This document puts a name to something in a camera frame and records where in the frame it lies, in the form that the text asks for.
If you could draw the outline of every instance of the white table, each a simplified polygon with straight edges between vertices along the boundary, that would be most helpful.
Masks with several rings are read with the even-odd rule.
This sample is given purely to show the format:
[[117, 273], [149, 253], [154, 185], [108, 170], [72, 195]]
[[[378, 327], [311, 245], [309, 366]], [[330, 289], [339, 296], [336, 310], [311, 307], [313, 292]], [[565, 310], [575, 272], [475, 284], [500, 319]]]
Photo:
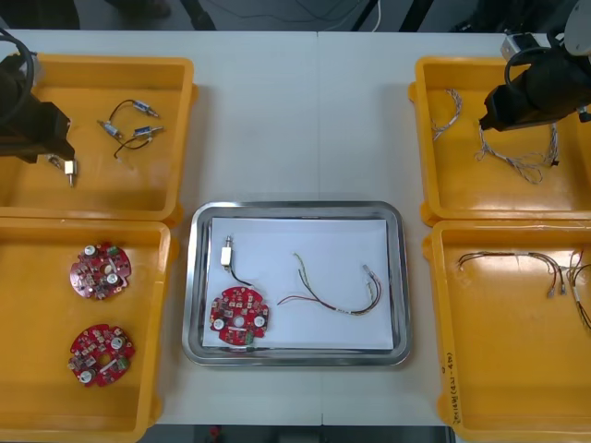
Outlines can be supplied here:
[[441, 425], [431, 288], [420, 248], [428, 228], [418, 212], [422, 186], [407, 86], [419, 57], [496, 56], [502, 36], [74, 32], [15, 34], [39, 52], [193, 61], [200, 97], [181, 191], [182, 248], [192, 213], [210, 200], [384, 200], [404, 218], [414, 342], [411, 356], [396, 367], [192, 364], [181, 349], [183, 251], [164, 312], [159, 423]]

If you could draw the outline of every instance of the metal connector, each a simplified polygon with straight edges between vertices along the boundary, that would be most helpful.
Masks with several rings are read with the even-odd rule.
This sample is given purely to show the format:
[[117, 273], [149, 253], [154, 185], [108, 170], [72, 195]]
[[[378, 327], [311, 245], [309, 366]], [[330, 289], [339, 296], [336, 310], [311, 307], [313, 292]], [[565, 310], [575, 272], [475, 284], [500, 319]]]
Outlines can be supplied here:
[[158, 113], [156, 113], [156, 111], [151, 109], [151, 106], [149, 106], [147, 103], [141, 102], [139, 100], [133, 101], [133, 107], [136, 108], [138, 111], [145, 113], [146, 115], [151, 115], [152, 117], [156, 117], [156, 118], [160, 117], [158, 115]]
[[222, 248], [222, 259], [220, 262], [226, 270], [232, 265], [232, 237], [230, 235], [225, 239], [225, 246]]
[[111, 122], [104, 122], [103, 120], [97, 120], [96, 122], [99, 125], [101, 125], [104, 131], [111, 137], [116, 138], [117, 140], [123, 138], [123, 134], [121, 134], [121, 131], [119, 131], [119, 129], [111, 125]]
[[143, 126], [143, 127], [137, 128], [136, 130], [133, 131], [133, 137], [134, 138], [151, 137], [155, 133], [163, 131], [163, 130], [164, 130], [164, 126], [156, 126], [156, 127]]
[[74, 187], [74, 179], [78, 172], [78, 163], [76, 160], [66, 160], [64, 162], [64, 173], [67, 175], [67, 179], [70, 183], [70, 187]]

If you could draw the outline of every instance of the red circuit board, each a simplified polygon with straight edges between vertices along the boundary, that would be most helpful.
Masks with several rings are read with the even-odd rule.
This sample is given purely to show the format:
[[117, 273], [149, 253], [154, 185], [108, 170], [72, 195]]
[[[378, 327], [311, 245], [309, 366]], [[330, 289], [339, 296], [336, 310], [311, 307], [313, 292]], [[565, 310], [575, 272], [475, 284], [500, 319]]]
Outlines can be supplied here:
[[95, 325], [78, 335], [70, 352], [74, 356], [67, 367], [88, 387], [116, 382], [129, 369], [129, 359], [136, 350], [121, 328]]
[[125, 251], [110, 243], [88, 245], [70, 269], [70, 283], [84, 298], [103, 300], [123, 291], [131, 264]]
[[229, 288], [213, 300], [210, 314], [211, 330], [220, 333], [220, 340], [236, 346], [252, 344], [255, 337], [265, 336], [269, 323], [269, 307], [262, 295], [241, 286]]

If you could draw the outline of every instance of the stainless steel tray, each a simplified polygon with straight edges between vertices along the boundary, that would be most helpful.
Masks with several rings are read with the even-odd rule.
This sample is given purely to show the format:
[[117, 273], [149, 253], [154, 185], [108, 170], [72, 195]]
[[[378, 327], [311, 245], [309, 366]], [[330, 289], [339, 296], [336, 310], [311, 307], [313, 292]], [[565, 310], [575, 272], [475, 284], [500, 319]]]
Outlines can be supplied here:
[[[221, 348], [203, 346], [213, 218], [385, 220], [394, 347], [388, 351], [343, 349]], [[183, 349], [200, 365], [397, 365], [410, 352], [406, 254], [400, 213], [380, 201], [208, 203], [193, 216], [188, 244]]]

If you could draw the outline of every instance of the wire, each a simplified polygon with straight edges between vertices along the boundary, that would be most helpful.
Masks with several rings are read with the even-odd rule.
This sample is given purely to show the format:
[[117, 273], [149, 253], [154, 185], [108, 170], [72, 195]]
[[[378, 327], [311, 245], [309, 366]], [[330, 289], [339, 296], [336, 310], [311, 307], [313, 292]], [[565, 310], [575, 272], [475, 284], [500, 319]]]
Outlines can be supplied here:
[[[302, 283], [304, 284], [306, 289], [308, 289], [308, 291], [312, 295], [312, 298], [304, 297], [301, 295], [290, 295], [290, 296], [285, 297], [284, 299], [280, 300], [277, 303], [277, 305], [282, 305], [283, 303], [288, 302], [290, 300], [307, 300], [309, 302], [320, 303], [324, 307], [327, 307], [332, 311], [340, 312], [342, 314], [348, 314], [350, 316], [363, 316], [363, 315], [367, 314], [369, 311], [371, 311], [374, 307], [376, 307], [376, 305], [380, 302], [381, 292], [382, 292], [381, 281], [378, 278], [378, 276], [367, 265], [363, 265], [363, 270], [366, 272], [366, 274], [369, 276], [369, 279], [370, 279], [370, 281], [368, 282], [368, 289], [369, 289], [369, 299], [370, 299], [371, 303], [366, 308], [360, 309], [357, 311], [345, 311], [345, 310], [338, 308], [336, 306], [329, 305], [328, 303], [320, 300], [320, 298], [312, 290], [310, 282], [308, 280], [308, 274], [306, 273], [306, 266], [304, 265], [304, 260], [302, 259], [302, 257], [300, 257], [297, 253], [294, 253], [294, 256], [299, 261], [300, 269], [297, 270], [297, 274], [299, 275], [299, 279], [302, 281]], [[373, 293], [371, 283], [373, 283], [375, 286], [375, 290], [376, 290], [375, 294]]]
[[376, 23], [376, 26], [374, 26], [373, 30], [371, 30], [371, 31], [375, 32], [376, 30], [378, 30], [378, 28], [380, 27], [380, 23], [381, 23], [381, 0], [378, 0], [378, 22]]
[[[337, 18], [317, 18], [317, 16], [315, 14], [313, 14], [307, 7], [305, 7], [304, 5], [302, 5], [300, 2], [297, 2], [300, 6], [302, 6], [312, 17], [314, 17], [314, 19], [310, 19], [310, 18], [283, 18], [283, 17], [278, 17], [275, 16], [273, 14], [238, 14], [237, 12], [233, 11], [232, 9], [221, 5], [220, 3], [216, 2], [215, 0], [207, 0], [209, 3], [211, 3], [212, 5], [216, 6], [217, 8], [221, 9], [222, 11], [227, 12], [228, 14], [233, 15], [234, 17], [238, 17], [238, 18], [272, 18], [274, 20], [278, 20], [278, 21], [282, 21], [283, 23], [313, 23], [317, 20], [322, 20], [322, 21], [336, 21], [339, 20], [341, 18], [348, 18], [351, 13], [357, 8], [357, 6], [360, 3], [360, 0], [356, 0], [356, 5], [353, 6], [351, 9], [349, 9], [348, 12], [343, 13], [340, 17]], [[330, 14], [338, 5], [340, 5], [343, 1], [341, 2], [337, 2], [331, 9], [329, 9], [329, 11], [325, 14], [328, 15]]]
[[12, 107], [10, 111], [6, 114], [0, 116], [0, 126], [5, 125], [10, 120], [14, 118], [14, 116], [20, 111], [30, 96], [30, 91], [33, 89], [33, 81], [35, 79], [35, 65], [33, 63], [33, 57], [29, 48], [21, 42], [20, 40], [15, 39], [9, 32], [0, 28], [0, 42], [9, 42], [17, 46], [18, 52], [20, 55], [23, 56], [25, 59], [25, 64], [27, 66], [27, 73], [25, 74], [25, 84], [23, 85], [22, 90], [20, 91], [20, 96], [18, 97], [17, 102]]
[[515, 64], [519, 61], [520, 58], [523, 58], [523, 56], [527, 54], [544, 54], [549, 50], [550, 48], [538, 46], [535, 48], [526, 48], [523, 49], [523, 51], [520, 51], [519, 53], [513, 54], [513, 56], [507, 61], [507, 65], [505, 65], [505, 84], [509, 87], [509, 89], [515, 93], [523, 94], [523, 92], [519, 88], [517, 88], [511, 80], [511, 68], [515, 66]]
[[550, 142], [548, 146], [548, 153], [546, 155], [539, 152], [530, 152], [521, 157], [507, 157], [498, 153], [494, 150], [484, 138], [484, 130], [482, 126], [478, 127], [478, 133], [480, 135], [480, 151], [475, 154], [477, 161], [482, 162], [487, 154], [497, 157], [507, 162], [512, 168], [514, 168], [525, 180], [532, 185], [538, 185], [544, 179], [544, 175], [540, 171], [542, 166], [556, 166], [558, 165], [558, 154], [559, 154], [559, 140], [558, 140], [558, 128], [556, 124], [552, 124], [550, 127]]
[[579, 275], [579, 273], [581, 273], [581, 271], [583, 269], [586, 269], [591, 265], [584, 265], [584, 266], [580, 267], [581, 261], [583, 260], [583, 251], [581, 251], [581, 254], [579, 255], [579, 261], [573, 267], [573, 256], [574, 256], [574, 253], [571, 255], [571, 262], [570, 262], [571, 266], [570, 266], [569, 270], [566, 272], [566, 276], [567, 276], [567, 280], [568, 280], [569, 284], [571, 285], [571, 289], [572, 289], [573, 297], [574, 297], [574, 304], [576, 305], [576, 308], [579, 312], [579, 317], [583, 321], [583, 324], [586, 326], [586, 328], [588, 330], [591, 330], [591, 318], [589, 318], [587, 311], [583, 307], [583, 304], [581, 303], [581, 297], [579, 296], [579, 292], [576, 289], [577, 276]]
[[234, 280], [244, 284], [245, 286], [254, 286], [254, 284], [249, 283], [248, 281], [240, 280], [238, 277], [236, 277], [236, 273], [234, 272], [234, 267], [232, 266], [232, 262], [230, 262], [230, 273], [232, 274], [232, 277], [234, 277]]
[[344, 16], [344, 18], [341, 21], [339, 21], [336, 25], [332, 25], [329, 28], [322, 30], [322, 32], [326, 32], [327, 30], [335, 30], [335, 29], [339, 28], [341, 25], [343, 25], [353, 15], [353, 13], [357, 10], [360, 3], [361, 3], [361, 1], [357, 0], [357, 3], [355, 3], [355, 6], [353, 6], [353, 8], [349, 11], [349, 13], [346, 16]]
[[113, 111], [111, 112], [111, 115], [109, 115], [109, 120], [107, 120], [107, 121], [108, 121], [109, 123], [111, 123], [111, 122], [113, 121], [113, 119], [115, 118], [115, 113], [116, 113], [117, 111], [119, 111], [119, 108], [120, 108], [121, 106], [123, 106], [123, 105], [124, 105], [124, 104], [126, 104], [126, 103], [133, 103], [134, 101], [135, 101], [135, 100], [133, 100], [133, 99], [126, 99], [126, 100], [123, 100], [122, 102], [120, 102], [119, 104], [117, 104], [117, 105], [116, 105], [116, 107], [115, 107], [115, 108], [113, 109]]
[[435, 134], [433, 134], [433, 141], [437, 140], [441, 134], [443, 134], [445, 131], [447, 131], [450, 127], [452, 127], [452, 125], [456, 122], [456, 120], [459, 118], [460, 116], [460, 112], [462, 111], [462, 105], [464, 104], [462, 102], [462, 97], [460, 97], [460, 94], [458, 93], [457, 90], [453, 90], [453, 89], [447, 89], [445, 90], [450, 97], [452, 97], [453, 99], [453, 104], [455, 105], [455, 113], [453, 114], [452, 120], [450, 120], [446, 125], [443, 126], [437, 126], [435, 124], [435, 121], [431, 118], [431, 129], [433, 130], [433, 132]]
[[336, 9], [338, 6], [340, 6], [340, 5], [342, 5], [342, 4], [343, 4], [344, 0], [341, 0], [341, 1], [339, 1], [339, 2], [335, 2], [335, 3], [334, 3], [332, 6], [331, 6], [331, 8], [330, 8], [328, 11], [326, 11], [324, 14], [322, 14], [322, 15], [320, 15], [320, 16], [319, 16], [319, 15], [317, 15], [317, 14], [315, 14], [314, 12], [312, 12], [312, 10], [310, 10], [310, 8], [308, 8], [306, 5], [304, 5], [304, 4], [302, 3], [302, 1], [301, 1], [301, 0], [295, 0], [295, 2], [296, 2], [296, 3], [297, 3], [297, 4], [298, 4], [298, 5], [299, 5], [299, 6], [300, 6], [302, 9], [304, 9], [306, 12], [308, 12], [308, 13], [309, 13], [309, 14], [310, 14], [310, 15], [311, 15], [313, 18], [315, 18], [316, 20], [321, 20], [321, 21], [335, 21], [335, 20], [339, 20], [339, 19], [341, 19], [341, 18], [343, 18], [344, 16], [346, 16], [346, 15], [347, 15], [347, 13], [344, 13], [344, 14], [342, 14], [340, 17], [337, 17], [337, 18], [327, 18], [327, 16], [328, 16], [328, 15], [329, 15], [329, 14], [330, 14], [330, 13], [331, 13], [331, 12], [332, 12], [334, 9]]
[[113, 153], [113, 157], [115, 157], [116, 159], [119, 160], [119, 157], [117, 157], [117, 154], [123, 148], [126, 148], [128, 150], [138, 150], [140, 148], [143, 148], [144, 146], [146, 146], [148, 143], [150, 143], [152, 141], [152, 137], [150, 137], [146, 141], [144, 141], [142, 144], [140, 144], [139, 146], [128, 146], [127, 145], [128, 143], [131, 143], [132, 141], [136, 141], [137, 139], [138, 139], [137, 137], [133, 137], [133, 138], [130, 138], [128, 141], [124, 142], [124, 143], [121, 143], [119, 141], [119, 148], [117, 148], [117, 150]]
[[561, 279], [561, 293], [566, 293], [566, 286], [564, 285], [564, 277], [562, 276], [562, 269], [556, 260], [546, 254], [540, 254], [538, 252], [524, 252], [524, 253], [517, 253], [517, 252], [490, 252], [490, 251], [479, 251], [479, 252], [472, 252], [468, 254], [462, 255], [458, 259], [458, 266], [460, 269], [463, 269], [464, 263], [476, 258], [482, 257], [531, 257], [537, 260], [543, 261], [549, 266], [549, 269], [552, 269], [552, 282], [548, 289], [548, 298], [552, 297], [555, 292], [557, 276], [560, 276]]
[[242, 283], [245, 286], [254, 286], [254, 284], [249, 283], [248, 281], [241, 280], [238, 277], [236, 277], [236, 273], [234, 271], [234, 257], [235, 257], [235, 252], [234, 252], [234, 254], [232, 254], [232, 256], [230, 256], [230, 266], [225, 267], [225, 270], [229, 270], [230, 274], [232, 275], [234, 280], [238, 281], [239, 283]]

